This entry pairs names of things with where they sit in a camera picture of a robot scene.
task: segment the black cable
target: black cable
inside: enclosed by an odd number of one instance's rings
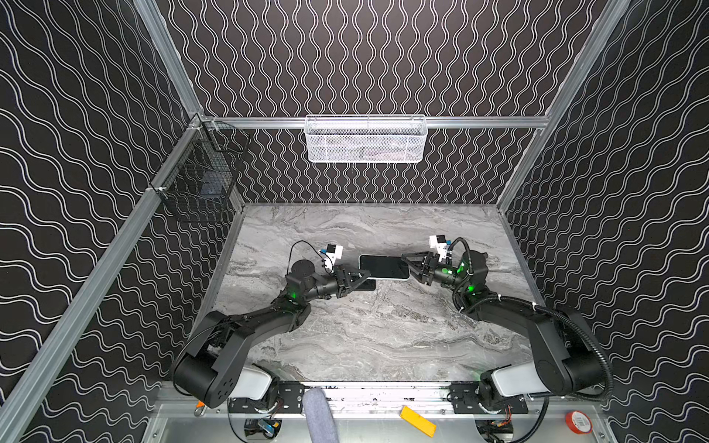
[[[313,252],[315,252],[315,254],[320,258],[320,260],[322,260],[323,262],[325,261],[325,259],[323,258],[322,252],[319,252],[317,249],[315,249],[315,247],[314,247],[313,245],[311,245],[309,242],[307,242],[307,241],[305,241],[305,240],[298,240],[297,242],[295,242],[295,243],[293,243],[293,244],[291,245],[291,251],[290,251],[290,253],[288,253],[288,266],[286,266],[286,274],[288,274],[288,273],[290,272],[290,270],[291,270],[291,258],[293,257],[293,248],[294,248],[298,243],[305,243],[305,244],[307,244],[309,247],[312,248]],[[335,264],[333,263],[333,259],[331,259],[330,256],[327,255],[327,254],[324,254],[324,255],[325,255],[325,257],[328,258],[328,260],[330,260],[330,267],[331,267],[331,268],[334,268],[334,267],[335,267]]]
[[[241,442],[249,443],[246,440],[244,440],[243,438],[239,437],[239,434],[236,433],[236,430],[234,429],[234,425],[231,424],[231,412],[229,412],[228,406],[226,408],[226,417],[227,417],[227,420],[229,420],[229,427],[231,428],[231,432],[234,433],[234,437],[238,438]]]
[[[187,340],[187,343],[185,343],[184,346],[182,347],[182,349],[180,349],[180,351],[177,353],[177,358],[175,359],[175,363],[172,365],[172,368],[170,369],[170,378],[172,379],[172,387],[173,387],[178,393],[182,394],[183,396],[194,397],[194,396],[193,396],[192,394],[190,394],[190,393],[181,391],[181,390],[177,387],[177,385],[175,384],[175,367],[176,367],[177,364],[179,363],[180,357],[182,357],[182,353],[184,352],[184,350],[187,349],[187,347],[189,346],[189,344],[192,343],[197,337],[199,337],[199,336],[202,335],[203,333],[205,333],[205,332],[207,332],[207,331],[209,331],[209,330],[213,330],[213,329],[214,329],[215,327],[217,327],[217,326],[225,327],[226,325],[229,325],[230,323],[233,323],[233,322],[232,322],[232,321],[228,321],[228,322],[224,322],[224,323],[217,323],[216,325],[212,325],[212,326],[209,326],[209,327],[205,327],[205,328],[202,329],[201,331],[197,332],[191,339]]]
[[[473,262],[470,258],[470,246],[468,246],[467,240],[465,240],[463,237],[458,237],[457,239],[453,240],[450,243],[450,246],[448,246],[448,250],[450,252],[453,252],[453,248],[457,243],[462,243],[463,244],[463,249],[465,249],[466,256],[468,257],[468,269],[465,270],[466,274],[471,275],[470,272],[473,269]],[[460,263],[458,263],[458,268],[460,268],[460,264],[463,262],[463,257],[460,257]]]
[[[480,306],[482,303],[488,303],[488,302],[493,302],[493,301],[507,301],[510,303],[516,303],[518,305],[522,305],[526,308],[532,309],[535,312],[542,313],[545,315],[548,315],[555,320],[558,320],[561,323],[564,323],[569,329],[574,331],[576,335],[578,335],[581,338],[581,341],[584,342],[584,344],[591,349],[591,351],[595,354],[596,359],[598,360],[598,363],[601,365],[601,370],[603,371],[603,378],[605,379],[605,383],[603,386],[603,392],[598,393],[598,394],[584,394],[584,393],[570,393],[569,395],[580,398],[582,400],[589,400],[589,401],[605,401],[610,398],[610,395],[613,393],[613,370],[610,367],[610,360],[608,359],[608,356],[605,354],[605,351],[597,344],[597,342],[591,338],[588,334],[586,334],[586,331],[582,330],[576,323],[571,321],[565,314],[562,312],[559,312],[558,310],[555,309],[549,309],[545,308],[544,306],[540,305],[533,305],[532,302],[523,300],[521,298],[516,298],[516,297],[507,297],[507,296],[496,296],[496,297],[485,297],[481,298],[477,302],[473,303],[470,305],[469,308],[465,309],[462,311],[463,314],[468,314],[472,312],[475,308]]]
[[[549,397],[544,397],[544,403],[542,404],[542,409],[539,411],[539,417],[537,417],[537,421],[534,422],[534,426],[532,426],[532,429],[528,430],[526,434],[524,434],[522,437],[520,437],[517,440],[514,440],[510,443],[524,443],[532,436],[534,433],[539,429],[539,426],[542,425],[542,420],[544,420],[544,416],[547,414],[547,409],[549,407]]]

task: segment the wavy line wallpaper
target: wavy line wallpaper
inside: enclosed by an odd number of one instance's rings
[[[182,134],[129,0],[0,0],[0,405]]]
[[[619,442],[709,441],[709,1],[635,0],[508,212],[615,369]]]
[[[21,441],[140,442],[229,227],[160,207]]]
[[[229,145],[243,136],[220,125]],[[302,130],[258,130],[235,165],[258,203],[495,204],[533,129],[430,130],[419,163],[312,163]]]
[[[604,0],[157,0],[212,116],[538,116]]]

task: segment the smartphone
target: smartphone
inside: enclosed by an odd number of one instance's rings
[[[360,255],[359,268],[371,272],[369,278],[375,280],[406,280],[409,277],[408,265],[401,257]]]

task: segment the metal plate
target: metal plate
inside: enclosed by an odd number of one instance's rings
[[[475,391],[478,388],[477,381],[469,383],[452,383],[450,385],[449,400],[453,403],[453,413],[455,414],[488,414],[479,403],[478,395]],[[526,414],[529,412],[524,397],[520,396],[510,400],[512,414]]]
[[[274,413],[300,414],[303,412],[303,392],[305,387],[297,381],[280,381],[278,396],[283,405]],[[227,404],[230,414],[263,414],[257,411],[249,398],[230,398]]]

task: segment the marble tabletop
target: marble tabletop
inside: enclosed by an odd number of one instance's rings
[[[491,206],[248,206],[215,309],[236,314],[267,306],[285,284],[297,240],[318,249],[342,245],[339,262],[356,266],[360,254],[427,251],[428,236],[438,234],[464,237],[471,249],[489,254],[491,290],[532,300]],[[301,258],[321,269],[303,243],[292,261]],[[531,360],[524,337],[460,315],[449,289],[413,278],[379,280],[375,291],[312,306],[303,326],[257,344],[249,360],[285,379],[311,381],[468,381]]]

